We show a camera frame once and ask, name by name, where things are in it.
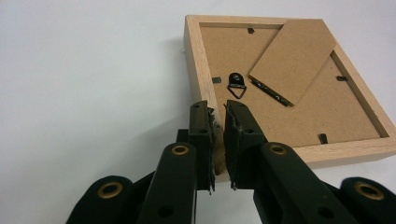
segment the metal clip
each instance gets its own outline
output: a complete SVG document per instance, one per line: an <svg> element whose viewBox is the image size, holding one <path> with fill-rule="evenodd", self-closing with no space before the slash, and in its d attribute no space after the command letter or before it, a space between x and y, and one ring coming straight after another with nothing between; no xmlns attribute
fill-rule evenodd
<svg viewBox="0 0 396 224"><path fill-rule="evenodd" d="M239 73L231 73L228 77L228 80L229 84L227 89L233 94L234 97L236 97L236 99L241 99L242 96L244 96L245 91L247 91L247 87L245 86L245 81L242 75ZM233 92L232 88L243 89L243 91L241 95L238 96L235 94L235 92Z"/></svg>

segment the wooden frame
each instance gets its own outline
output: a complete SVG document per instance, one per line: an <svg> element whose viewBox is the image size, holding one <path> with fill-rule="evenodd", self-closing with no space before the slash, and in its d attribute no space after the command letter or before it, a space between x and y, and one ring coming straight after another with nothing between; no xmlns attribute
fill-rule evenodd
<svg viewBox="0 0 396 224"><path fill-rule="evenodd" d="M215 119L221 120L201 27L280 29L287 20L289 19L187 16L184 38L194 100L207 100L208 105L215 109ZM374 161L396 154L396 129L393 123L338 44L334 48L331 57L343 76L348 78L349 88L353 91L370 121L375 126L380 138L311 147L295 147L295 151L311 168Z"/></svg>

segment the clamp jaw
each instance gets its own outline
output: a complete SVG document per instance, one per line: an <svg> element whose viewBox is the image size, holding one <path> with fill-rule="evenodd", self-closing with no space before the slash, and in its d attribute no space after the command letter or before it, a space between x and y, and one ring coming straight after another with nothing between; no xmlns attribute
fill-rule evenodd
<svg viewBox="0 0 396 224"><path fill-rule="evenodd" d="M233 189L254 189L262 223L396 223L396 195L361 177L337 189L318 179L295 151L268 142L247 106L228 101L224 145ZM196 191L215 189L213 109L191 106L190 128L163 150L155 172L133 183L93 183L67 224L195 223Z"/></svg>

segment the white surface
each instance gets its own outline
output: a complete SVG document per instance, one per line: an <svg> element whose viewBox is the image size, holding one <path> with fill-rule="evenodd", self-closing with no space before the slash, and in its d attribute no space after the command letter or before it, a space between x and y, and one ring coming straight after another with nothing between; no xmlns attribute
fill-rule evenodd
<svg viewBox="0 0 396 224"><path fill-rule="evenodd" d="M395 123L395 11L395 1L0 1L0 223L65 223L95 180L155 169L193 103L187 14L324 19ZM396 192L395 163L316 173ZM199 192L197 223L260 223L252 192Z"/></svg>

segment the brass grommet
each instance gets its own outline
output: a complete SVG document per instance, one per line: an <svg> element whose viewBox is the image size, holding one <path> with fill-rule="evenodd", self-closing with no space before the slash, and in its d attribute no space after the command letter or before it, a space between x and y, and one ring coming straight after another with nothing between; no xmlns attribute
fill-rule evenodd
<svg viewBox="0 0 396 224"><path fill-rule="evenodd" d="M285 155L286 153L288 153L288 151L283 148L282 146L278 146L278 145L271 145L270 149L273 153L277 154L277 155Z"/></svg>
<svg viewBox="0 0 396 224"><path fill-rule="evenodd" d="M120 182L109 182L104 184L98 190L99 198L110 199L119 195L122 191L122 184Z"/></svg>
<svg viewBox="0 0 396 224"><path fill-rule="evenodd" d="M184 146L175 146L172 147L172 153L178 156L187 154L190 151L189 148L184 147Z"/></svg>
<svg viewBox="0 0 396 224"><path fill-rule="evenodd" d="M385 197L380 189L360 181L355 184L355 189L359 194L372 200L380 201Z"/></svg>

